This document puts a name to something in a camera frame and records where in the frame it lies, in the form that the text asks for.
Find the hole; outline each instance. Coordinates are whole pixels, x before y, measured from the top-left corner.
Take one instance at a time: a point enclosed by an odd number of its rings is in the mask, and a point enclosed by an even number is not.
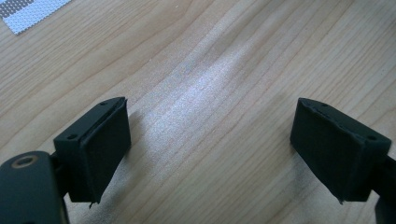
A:
[[[12,166],[13,168],[15,168],[15,169],[21,169],[21,168],[23,168],[23,167],[32,165],[32,164],[35,163],[37,160],[38,160],[38,157],[35,156],[35,155],[24,156],[24,157],[21,157],[21,158],[15,160],[14,162],[12,162],[12,165],[11,165],[11,166]]]
[[[77,138],[77,135],[75,133],[72,133],[69,136],[67,136],[68,140],[72,140],[72,139],[75,139],[75,138]]]
[[[367,138],[368,138],[369,140],[372,140],[372,141],[375,141],[375,140],[376,140],[376,137],[374,137],[374,136],[372,136],[372,135],[367,136]]]

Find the wooden surface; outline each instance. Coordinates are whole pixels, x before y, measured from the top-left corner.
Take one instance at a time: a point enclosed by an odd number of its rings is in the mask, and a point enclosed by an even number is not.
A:
[[[290,146],[298,97],[396,141],[396,2],[73,0],[0,23],[0,162],[126,96],[133,147],[72,223],[375,223]],[[396,158],[393,145],[389,155]]]

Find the textured pad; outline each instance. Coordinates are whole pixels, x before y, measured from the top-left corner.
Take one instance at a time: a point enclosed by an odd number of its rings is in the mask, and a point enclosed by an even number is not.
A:
[[[300,98],[291,144],[315,176],[342,201],[365,202],[370,174],[391,141],[335,108]]]
[[[54,139],[59,161],[70,173],[73,202],[99,203],[125,152],[131,147],[126,100],[96,105]]]
[[[71,0],[0,0],[0,18],[17,35]]]

